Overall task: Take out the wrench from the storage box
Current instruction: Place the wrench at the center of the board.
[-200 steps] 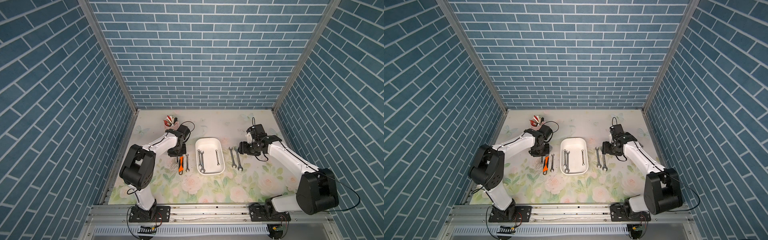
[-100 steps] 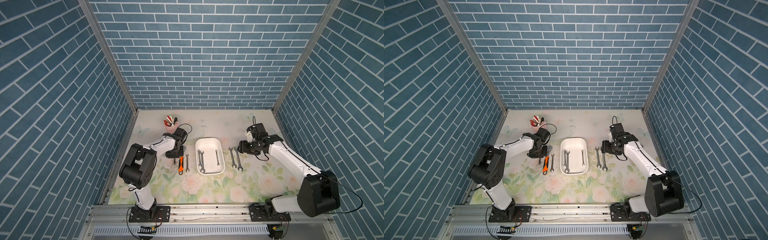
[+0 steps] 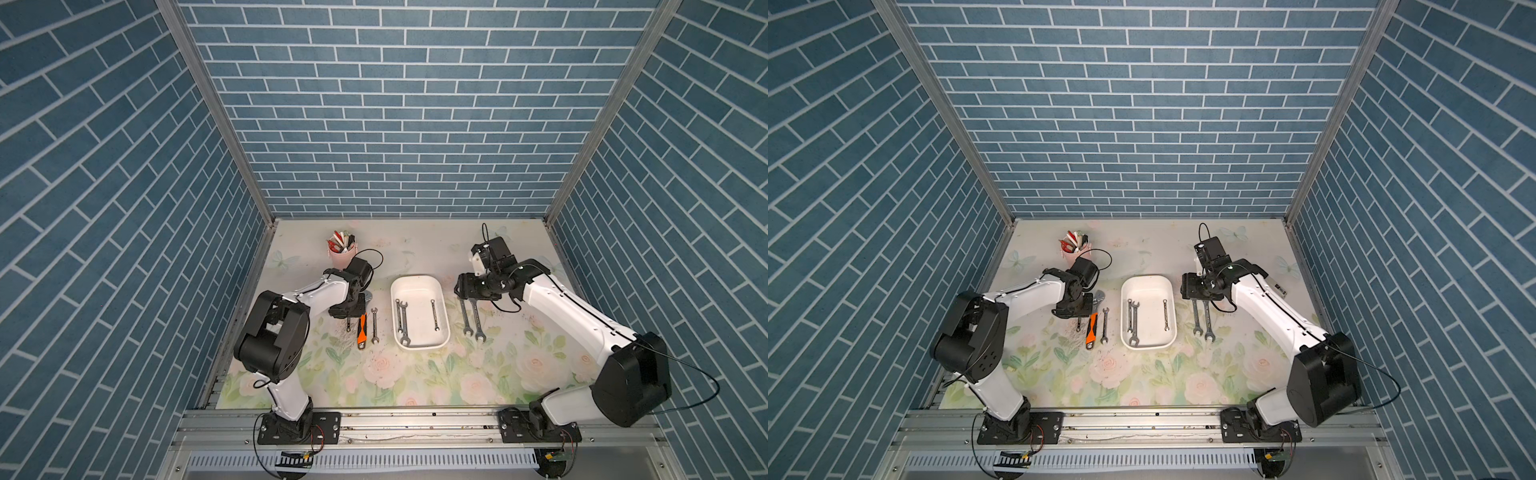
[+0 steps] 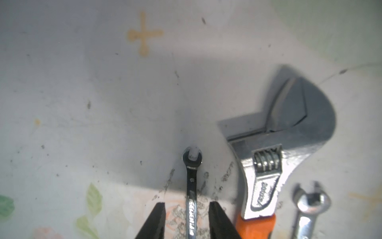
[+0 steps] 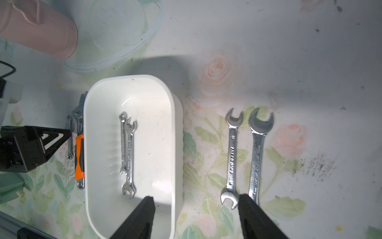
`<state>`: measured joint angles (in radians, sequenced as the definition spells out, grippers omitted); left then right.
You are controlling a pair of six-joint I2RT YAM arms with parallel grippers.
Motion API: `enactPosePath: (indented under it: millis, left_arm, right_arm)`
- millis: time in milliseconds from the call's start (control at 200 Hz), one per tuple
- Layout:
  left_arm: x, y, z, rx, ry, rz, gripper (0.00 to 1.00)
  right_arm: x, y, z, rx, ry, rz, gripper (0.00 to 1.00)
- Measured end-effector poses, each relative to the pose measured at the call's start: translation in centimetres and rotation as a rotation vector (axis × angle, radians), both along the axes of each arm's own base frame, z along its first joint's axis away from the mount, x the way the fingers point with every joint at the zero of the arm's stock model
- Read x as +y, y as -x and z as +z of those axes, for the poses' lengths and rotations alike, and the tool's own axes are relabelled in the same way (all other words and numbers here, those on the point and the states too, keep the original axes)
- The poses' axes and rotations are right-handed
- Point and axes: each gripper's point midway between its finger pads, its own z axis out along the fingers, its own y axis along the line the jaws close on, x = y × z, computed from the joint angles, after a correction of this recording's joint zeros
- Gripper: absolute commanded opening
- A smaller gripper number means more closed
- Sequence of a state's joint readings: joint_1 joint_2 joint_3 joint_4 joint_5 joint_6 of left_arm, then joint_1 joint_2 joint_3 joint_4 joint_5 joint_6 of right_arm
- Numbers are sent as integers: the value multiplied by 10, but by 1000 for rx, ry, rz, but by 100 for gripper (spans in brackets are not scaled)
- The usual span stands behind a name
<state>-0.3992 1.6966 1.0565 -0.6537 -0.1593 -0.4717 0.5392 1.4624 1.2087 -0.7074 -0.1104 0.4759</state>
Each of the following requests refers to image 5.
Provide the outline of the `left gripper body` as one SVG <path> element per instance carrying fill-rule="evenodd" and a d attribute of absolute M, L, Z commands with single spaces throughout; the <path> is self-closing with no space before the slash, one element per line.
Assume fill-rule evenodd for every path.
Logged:
<path fill-rule="evenodd" d="M 1 172 L 27 173 L 45 162 L 43 128 L 3 126 L 1 128 Z"/>

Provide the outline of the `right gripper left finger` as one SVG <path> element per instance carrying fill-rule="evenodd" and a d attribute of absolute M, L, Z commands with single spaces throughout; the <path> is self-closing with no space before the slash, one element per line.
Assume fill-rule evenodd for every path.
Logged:
<path fill-rule="evenodd" d="M 154 198 L 146 196 L 111 239 L 150 239 L 155 216 Z"/>

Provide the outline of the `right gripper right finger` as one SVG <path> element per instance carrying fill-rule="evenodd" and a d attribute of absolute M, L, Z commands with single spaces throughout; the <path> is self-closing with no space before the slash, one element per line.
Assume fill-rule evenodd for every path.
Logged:
<path fill-rule="evenodd" d="M 267 214 L 249 197 L 241 194 L 238 204 L 245 239 L 288 239 Z"/>

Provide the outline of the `small silver wrench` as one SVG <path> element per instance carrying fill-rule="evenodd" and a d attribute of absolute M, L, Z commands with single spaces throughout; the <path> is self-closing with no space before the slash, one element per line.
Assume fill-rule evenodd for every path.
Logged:
<path fill-rule="evenodd" d="M 68 138 L 68 152 L 67 152 L 67 158 L 73 159 L 74 153 L 73 153 L 73 118 L 71 115 L 67 116 L 67 129 L 70 130 L 70 137 Z"/>

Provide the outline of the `orange handled adjustable wrench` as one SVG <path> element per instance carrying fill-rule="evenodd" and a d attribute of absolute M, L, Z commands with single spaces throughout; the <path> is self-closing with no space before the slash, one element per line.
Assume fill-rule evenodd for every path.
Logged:
<path fill-rule="evenodd" d="M 84 161 L 84 104 L 87 91 L 80 96 L 79 105 L 72 110 L 72 116 L 77 124 L 76 150 L 75 150 L 75 178 L 77 188 L 85 188 L 85 161 Z"/>

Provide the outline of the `large silver open-end wrench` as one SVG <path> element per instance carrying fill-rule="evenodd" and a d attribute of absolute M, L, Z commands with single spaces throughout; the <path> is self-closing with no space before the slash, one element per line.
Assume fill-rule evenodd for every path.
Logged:
<path fill-rule="evenodd" d="M 274 125 L 274 113 L 270 114 L 268 120 L 257 118 L 259 108 L 256 108 L 249 117 L 249 126 L 253 136 L 252 162 L 250 171 L 250 185 L 248 195 L 259 206 L 260 179 L 262 168 L 263 147 L 266 135 Z"/>

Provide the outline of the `white storage box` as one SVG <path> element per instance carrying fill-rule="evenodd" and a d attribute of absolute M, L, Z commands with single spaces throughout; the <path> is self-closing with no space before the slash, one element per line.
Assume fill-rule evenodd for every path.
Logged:
<path fill-rule="evenodd" d="M 122 194 L 119 115 L 137 121 L 135 196 Z M 151 75 L 112 77 L 89 90 L 84 106 L 85 198 L 89 223 L 109 239 L 146 196 L 154 198 L 151 237 L 172 239 L 183 206 L 183 108 Z"/>

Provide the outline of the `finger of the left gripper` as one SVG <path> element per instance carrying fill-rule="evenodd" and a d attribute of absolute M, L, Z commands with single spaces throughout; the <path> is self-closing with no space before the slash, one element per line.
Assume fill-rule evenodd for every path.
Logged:
<path fill-rule="evenodd" d="M 48 161 L 70 137 L 69 129 L 39 127 L 38 136 L 44 160 Z"/>

